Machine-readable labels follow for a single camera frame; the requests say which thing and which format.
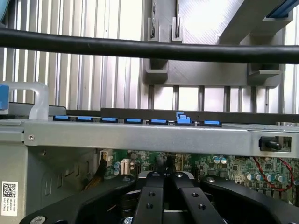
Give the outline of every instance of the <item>green circuit board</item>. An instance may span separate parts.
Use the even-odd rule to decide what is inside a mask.
[[[130,165],[128,173],[137,176],[138,173],[147,170],[155,170],[157,157],[165,158],[168,153],[145,152],[145,151],[126,151],[111,150],[111,161],[107,167],[106,178],[110,179],[115,176],[113,165],[121,162],[123,159],[130,159],[134,165]],[[258,192],[267,194],[273,198],[281,199],[289,203],[295,204],[298,201],[298,193],[296,187],[286,192],[273,191],[269,185],[263,180],[257,180],[255,174],[259,174],[258,168],[251,157],[212,155],[212,154],[171,154],[174,157],[174,164],[177,171],[188,171],[192,173],[196,179],[200,181],[205,175],[218,175],[220,177],[234,180],[236,183],[255,189]],[[296,180],[299,179],[299,160],[284,159],[292,168]],[[289,170],[277,158],[258,158],[260,166],[265,174],[271,176],[271,183],[276,187],[286,188],[290,182]],[[251,179],[248,180],[245,174],[250,174]],[[279,182],[275,176],[282,176]]]

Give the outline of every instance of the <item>white connector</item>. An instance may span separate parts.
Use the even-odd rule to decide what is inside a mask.
[[[121,161],[121,174],[128,175],[130,173],[130,159],[123,159]]]
[[[106,160],[106,162],[107,162],[107,167],[111,166],[112,165],[112,159],[113,159],[112,149],[104,149],[104,150],[100,151],[100,160],[99,160],[99,162],[101,161],[102,156],[103,156],[103,159]]]

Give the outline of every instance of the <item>barcode label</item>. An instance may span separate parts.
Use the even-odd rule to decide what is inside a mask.
[[[18,182],[2,181],[1,215],[17,216]]]

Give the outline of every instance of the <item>cable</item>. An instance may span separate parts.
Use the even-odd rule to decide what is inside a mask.
[[[281,158],[278,158],[278,159],[279,159],[279,160],[286,166],[286,168],[287,168],[287,169],[289,170],[289,172],[290,172],[291,183],[289,184],[289,186],[288,186],[287,188],[278,188],[278,187],[275,187],[274,184],[270,183],[270,182],[267,180],[267,177],[266,177],[266,175],[264,174],[262,167],[260,166],[259,162],[257,161],[257,158],[256,158],[255,156],[253,156],[253,160],[256,162],[256,166],[257,166],[258,170],[260,171],[260,173],[261,173],[261,175],[262,175],[264,181],[266,181],[266,183],[267,183],[268,185],[270,185],[271,188],[276,189],[277,191],[287,191],[288,189],[290,189],[290,188],[293,186],[293,182],[294,182],[294,180],[295,180],[295,179],[294,179],[294,175],[293,175],[293,172],[292,172],[292,169],[291,169],[290,165],[287,164],[285,161],[283,161]]]
[[[0,47],[68,54],[226,63],[299,64],[299,46],[229,46],[75,37],[0,28]]]

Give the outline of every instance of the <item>qr code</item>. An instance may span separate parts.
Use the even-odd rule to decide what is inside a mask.
[[[3,197],[15,197],[16,194],[16,184],[4,183],[3,184]]]

